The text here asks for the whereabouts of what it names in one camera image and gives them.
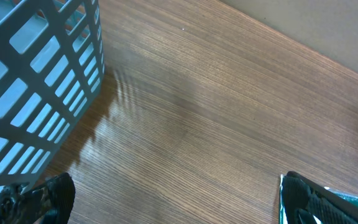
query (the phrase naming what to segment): wooden table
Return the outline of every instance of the wooden table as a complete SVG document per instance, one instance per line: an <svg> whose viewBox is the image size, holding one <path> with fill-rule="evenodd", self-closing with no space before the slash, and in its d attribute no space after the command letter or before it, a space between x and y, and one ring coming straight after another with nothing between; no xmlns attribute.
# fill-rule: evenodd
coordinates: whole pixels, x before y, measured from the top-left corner
<svg viewBox="0 0 358 224"><path fill-rule="evenodd" d="M106 76L44 177L72 223L278 223L288 170L358 194L358 74L217 0L100 0Z"/></svg>

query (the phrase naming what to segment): plastic basket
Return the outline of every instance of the plastic basket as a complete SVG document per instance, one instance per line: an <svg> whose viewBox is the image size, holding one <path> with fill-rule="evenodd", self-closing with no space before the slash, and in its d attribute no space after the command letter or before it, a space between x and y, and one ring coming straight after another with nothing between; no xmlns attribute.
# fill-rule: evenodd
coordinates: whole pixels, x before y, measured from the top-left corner
<svg viewBox="0 0 358 224"><path fill-rule="evenodd" d="M98 0L0 0L0 191L35 184L103 74Z"/></svg>

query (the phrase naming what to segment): green object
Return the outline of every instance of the green object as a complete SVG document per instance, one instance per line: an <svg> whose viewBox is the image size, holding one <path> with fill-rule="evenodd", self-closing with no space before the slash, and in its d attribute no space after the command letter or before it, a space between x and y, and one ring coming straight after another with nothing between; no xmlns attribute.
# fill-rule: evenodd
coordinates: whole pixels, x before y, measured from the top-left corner
<svg viewBox="0 0 358 224"><path fill-rule="evenodd" d="M285 175L281 175L280 177L280 224L287 224L287 216L285 215L285 208L283 205L283 199L282 199L282 190L283 190L283 178ZM343 198L344 200L347 200L348 202L354 204L358 207L358 195L350 194L347 192L341 192L340 190L336 189L330 189L329 187L325 187L326 190L331 191L332 193L336 194L337 196Z"/></svg>

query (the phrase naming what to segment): wall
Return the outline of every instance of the wall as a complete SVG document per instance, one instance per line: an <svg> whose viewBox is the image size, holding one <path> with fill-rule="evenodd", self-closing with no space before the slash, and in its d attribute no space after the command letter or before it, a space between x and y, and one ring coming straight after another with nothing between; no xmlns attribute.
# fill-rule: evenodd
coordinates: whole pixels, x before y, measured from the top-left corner
<svg viewBox="0 0 358 224"><path fill-rule="evenodd" d="M221 0L358 72L358 0Z"/></svg>

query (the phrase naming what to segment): blue-gray plastic crate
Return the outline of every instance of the blue-gray plastic crate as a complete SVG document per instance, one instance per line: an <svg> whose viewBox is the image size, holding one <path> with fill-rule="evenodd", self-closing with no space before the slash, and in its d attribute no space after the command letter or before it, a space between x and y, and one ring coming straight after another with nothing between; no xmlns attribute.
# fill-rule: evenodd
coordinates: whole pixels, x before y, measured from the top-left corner
<svg viewBox="0 0 358 224"><path fill-rule="evenodd" d="M0 191L35 184L103 74L98 0L0 0Z"/></svg>

